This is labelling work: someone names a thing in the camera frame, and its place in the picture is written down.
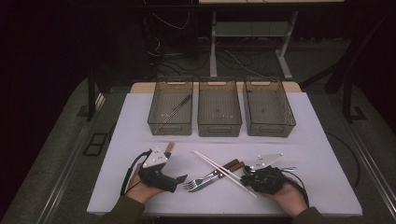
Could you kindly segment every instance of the background desk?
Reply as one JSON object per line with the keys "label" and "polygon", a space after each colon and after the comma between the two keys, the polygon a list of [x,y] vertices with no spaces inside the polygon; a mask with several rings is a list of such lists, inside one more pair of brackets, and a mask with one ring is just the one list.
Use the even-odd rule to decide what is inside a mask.
{"label": "background desk", "polygon": [[[133,86],[138,90],[140,84]],[[176,143],[169,162],[163,168],[166,175],[176,177],[188,174],[188,181],[212,171],[212,167],[198,158],[193,150],[206,154],[218,163],[237,158],[246,164],[257,155],[283,152],[285,157],[274,163],[277,167],[296,166],[295,172],[305,183],[312,206],[324,215],[359,216],[361,206],[349,186],[335,158],[332,148],[318,122],[315,111],[303,92],[288,92],[290,106],[297,125],[288,138],[251,137],[245,123],[239,137],[202,138],[198,136],[196,111],[198,95],[193,96],[192,135],[153,136],[147,124],[152,93],[130,93],[120,113],[105,161],[97,179],[89,213],[103,214],[111,210],[120,196],[120,188],[127,169],[143,151],[168,142]],[[245,120],[240,95],[242,119]],[[194,193],[181,186],[175,193],[165,192],[146,205],[148,217],[265,217],[283,216],[276,203],[253,198],[228,179]]]}

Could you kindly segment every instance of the person's arm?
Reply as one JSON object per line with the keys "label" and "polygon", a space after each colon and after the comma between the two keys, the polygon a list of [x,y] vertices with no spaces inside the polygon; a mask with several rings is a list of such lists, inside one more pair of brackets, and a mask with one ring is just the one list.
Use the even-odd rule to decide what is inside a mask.
{"label": "person's arm", "polygon": [[315,207],[308,208],[301,192],[288,183],[285,183],[276,194],[263,194],[263,196],[277,202],[285,213],[293,217],[293,224],[330,223]]}
{"label": "person's arm", "polygon": [[163,192],[162,189],[151,188],[140,181],[137,174],[140,166],[141,164],[137,165],[125,196],[119,197],[113,209],[100,218],[99,224],[138,223],[145,210],[144,204]]}

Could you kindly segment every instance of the hand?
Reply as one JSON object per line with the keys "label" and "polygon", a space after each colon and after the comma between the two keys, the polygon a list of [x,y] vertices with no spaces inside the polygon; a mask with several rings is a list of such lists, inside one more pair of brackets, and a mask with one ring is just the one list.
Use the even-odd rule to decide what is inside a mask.
{"label": "hand", "polygon": [[141,182],[140,177],[138,175],[140,167],[142,163],[137,164],[136,170],[134,171],[134,175],[132,176],[131,180],[129,181],[128,192],[126,192],[125,196],[128,198],[132,198],[142,204],[145,204],[149,201],[150,198],[154,197],[155,195],[164,192],[162,189],[156,189],[147,186],[143,182]]}
{"label": "hand", "polygon": [[263,194],[262,196],[276,201],[291,217],[297,217],[308,208],[301,192],[288,183],[285,183],[276,194]]}

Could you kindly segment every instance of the gray carpet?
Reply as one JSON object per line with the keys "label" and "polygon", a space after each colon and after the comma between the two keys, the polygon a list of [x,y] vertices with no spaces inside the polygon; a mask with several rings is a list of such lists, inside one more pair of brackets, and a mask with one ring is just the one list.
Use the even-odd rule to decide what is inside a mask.
{"label": "gray carpet", "polygon": [[[278,41],[255,40],[244,43],[248,48],[241,49],[233,42],[224,41],[218,44],[218,75],[236,76],[242,78],[248,75],[247,69],[265,76],[279,76],[280,67],[273,49]],[[335,63],[348,46],[347,41],[300,41],[291,42],[286,53],[293,80],[301,82]],[[231,52],[247,69],[241,68]],[[195,75],[208,76],[207,49],[203,50],[199,60],[175,59],[172,56],[167,66],[159,66],[162,75]],[[349,147],[357,153],[357,146],[351,137],[348,125],[340,115],[342,93],[328,95],[323,86],[327,78],[304,89],[315,108],[320,123],[332,145],[351,186],[357,178],[357,165]],[[80,84],[70,97],[64,112],[56,123],[47,143],[43,146],[35,165],[26,177],[13,204],[2,223],[37,223],[41,212],[46,208],[46,202],[51,199],[51,193],[59,195],[59,200],[50,212],[44,213],[39,223],[95,223],[97,216],[86,212],[91,198],[92,188],[99,174],[100,167],[106,155],[106,147],[110,136],[107,136],[104,150],[98,157],[87,157],[82,151],[87,146],[93,133],[108,133],[117,122],[120,109],[129,87],[113,88],[106,95],[106,100],[91,122],[86,118],[77,117],[80,108],[87,104],[86,81]],[[357,130],[364,145],[370,150],[380,171],[389,182],[392,189],[396,183],[394,170],[396,166],[396,137],[384,120],[367,101],[359,89],[354,89],[353,105],[359,106],[368,118],[357,120],[352,125]],[[396,223],[386,207],[375,182],[365,166],[361,165],[361,180],[356,188],[356,194],[363,208],[362,217],[331,217],[334,223]],[[269,219],[206,219],[196,220],[210,223],[288,223],[287,220]],[[192,219],[160,218],[159,223],[194,223]]]}

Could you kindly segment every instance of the white device part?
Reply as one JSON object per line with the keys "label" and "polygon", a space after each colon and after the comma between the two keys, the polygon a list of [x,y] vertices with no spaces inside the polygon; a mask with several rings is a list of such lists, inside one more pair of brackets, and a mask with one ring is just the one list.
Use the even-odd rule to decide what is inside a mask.
{"label": "white device part", "polygon": [[257,160],[254,162],[254,165],[250,166],[250,169],[253,171],[260,170],[278,161],[283,156],[283,153],[273,155],[258,155]]}
{"label": "white device part", "polygon": [[143,163],[144,168],[148,168],[151,166],[159,165],[166,163],[168,158],[166,158],[165,154],[160,147],[155,147],[152,149],[151,154],[149,154],[148,158],[146,159],[145,163]]}

